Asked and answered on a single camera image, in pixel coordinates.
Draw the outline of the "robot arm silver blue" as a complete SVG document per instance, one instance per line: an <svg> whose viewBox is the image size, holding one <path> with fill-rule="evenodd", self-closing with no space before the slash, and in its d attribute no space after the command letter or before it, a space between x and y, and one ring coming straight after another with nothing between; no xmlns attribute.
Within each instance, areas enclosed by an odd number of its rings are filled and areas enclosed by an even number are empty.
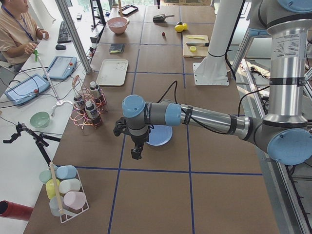
<svg viewBox="0 0 312 234"><path fill-rule="evenodd" d="M272 37L269 110L263 118L223 114L164 100L146 102L141 96L130 95L122 101L123 116L116 122L114 134L131 137L134 159L141 158L151 126L192 124L217 134L235 135L285 165L304 162L312 155L312 136L301 111L311 26L309 0L252 2L247 36Z"/></svg>

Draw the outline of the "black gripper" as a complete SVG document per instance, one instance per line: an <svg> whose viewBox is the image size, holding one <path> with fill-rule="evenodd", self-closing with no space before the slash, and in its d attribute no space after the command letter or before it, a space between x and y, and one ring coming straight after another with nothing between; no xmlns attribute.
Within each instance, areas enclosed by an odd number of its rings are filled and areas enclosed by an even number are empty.
<svg viewBox="0 0 312 234"><path fill-rule="evenodd" d="M135 143L134 148L131 149L132 158L136 160L142 159L142 145L145 142L149 142L149 125L143 123L136 126L132 120L121 117L115 122L113 133L117 137L122 133L129 135L132 141Z"/></svg>

